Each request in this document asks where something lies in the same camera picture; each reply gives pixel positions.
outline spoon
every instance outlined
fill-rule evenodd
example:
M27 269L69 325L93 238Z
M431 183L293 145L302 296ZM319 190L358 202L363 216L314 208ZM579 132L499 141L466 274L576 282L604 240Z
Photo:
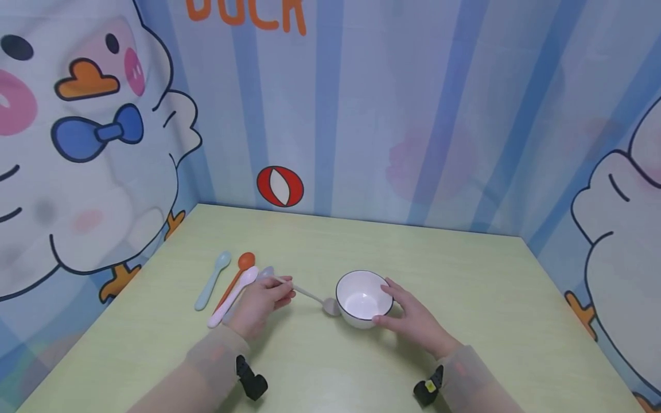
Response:
M237 284L237 287L232 290L232 292L229 294L229 297L223 302L223 304L214 312L214 314L209 318L209 321L207 322L207 327L209 328L214 328L220 322L223 320L223 317L227 313L227 310L232 306L234 301L237 299L239 296L241 290L248 284L252 283L255 278L257 278L257 273L259 272L259 269L257 267L250 267L248 270L246 270L243 274L241 274L241 277L239 278L239 283Z
M207 281L207 284L202 289L198 300L195 301L195 309L197 311L204 310L207 303L209 302L209 297L211 297L211 292L214 290L215 281L218 279L220 272L229 265L229 262L232 259L232 254L229 251L223 251L218 258L215 260L214 272L211 274L211 278Z
M259 274L257 274L257 278L255 278L255 282L259 280L263 280L264 278L269 278L272 277L273 274L273 267L269 266L266 267L265 269L261 270ZM239 304L239 300L235 300L234 304L232 304L232 307L229 308L223 319L225 320L231 320L232 316L234 315L234 311L237 309L237 305Z
M237 272L237 275L234 276L234 280L232 280L232 282L229 283L229 287L227 287L227 289L225 290L223 297L220 299L220 301L218 301L218 305L215 306L214 312L218 311L220 306L223 305L223 302L227 299L227 296L229 295L229 293L231 293L232 289L234 288L234 285L239 280L241 273L247 270L248 268L254 266L254 254L251 252L244 252L239 257L239 261L237 262L237 265L239 266L239 272Z
M280 277L274 277L274 278L281 283L287 282ZM296 291L300 292L301 294L307 295L308 297L320 302L326 314L332 315L333 317L337 317L338 315L340 315L340 306L338 305L337 300L335 298L326 298L325 300L322 301L321 298L317 297L312 293L307 292L306 290L298 287L297 285L295 285L293 288Z

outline orange spoon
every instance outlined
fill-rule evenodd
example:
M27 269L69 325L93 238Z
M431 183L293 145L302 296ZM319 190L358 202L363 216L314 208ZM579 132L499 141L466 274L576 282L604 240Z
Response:
M237 262L237 265L239 266L239 272L237 272L237 275L234 276L234 280L229 284L229 287L227 287L227 291L223 294L223 298L220 299L218 302L218 305L215 307L215 310L218 310L221 305L223 305L223 302L227 299L227 296L229 293L232 292L232 289L234 286L237 284L237 281L239 281L239 277L241 277L241 273L243 273L245 270L248 268L254 266L254 254L251 252L244 252L241 254L239 257L239 261Z

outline cartoon duck wall decal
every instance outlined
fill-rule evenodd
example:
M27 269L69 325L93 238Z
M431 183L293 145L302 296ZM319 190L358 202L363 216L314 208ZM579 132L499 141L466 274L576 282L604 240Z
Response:
M572 217L591 244L584 277L590 302L572 291L566 300L593 339L597 322L619 355L661 398L661 105L657 100L626 151L615 150L595 167L572 204ZM646 412L661 411L643 395Z
M105 303L186 215L173 206L202 144L197 108L132 0L50 4L48 19L0 28L0 301L58 268L111 269Z

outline white ceramic bowl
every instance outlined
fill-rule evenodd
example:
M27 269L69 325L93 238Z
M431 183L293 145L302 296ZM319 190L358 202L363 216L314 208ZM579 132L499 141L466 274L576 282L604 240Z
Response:
M393 298L381 290L388 285L371 271L351 271L335 287L335 298L346 322L356 328L372 328L372 317L386 315L393 308Z

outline black bowl rim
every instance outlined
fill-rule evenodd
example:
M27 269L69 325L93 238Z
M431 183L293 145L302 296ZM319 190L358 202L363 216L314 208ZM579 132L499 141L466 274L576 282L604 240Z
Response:
M381 278L383 281L385 281L385 278L381 277L379 274L375 273L374 271L369 271L369 270L351 270L351 271L349 271L348 273L344 274L342 277L340 277L339 280L337 280L337 284L335 284L335 301L337 301L337 305L339 305L340 308L341 308L341 309L342 309L347 315L349 315L349 317L351 317L352 319L361 320L361 321L371 321L371 319L361 319L360 317L356 317L356 316L353 315L352 313L349 313L349 312L348 312L348 311L342 306L342 303L340 303L340 297L338 297L338 295L337 295L337 287L340 285L340 282L342 281L342 279L343 279L344 277L346 277L347 275L349 275L349 274L351 274L351 273L354 273L354 272L358 272L358 271L371 272L371 273L374 274L375 276L377 276L377 277ZM388 315L388 313L390 313L390 310L393 309L393 305L395 305L395 299L392 298L392 297L390 297L390 308L389 308L388 311L386 311L385 314L383 314L383 315Z

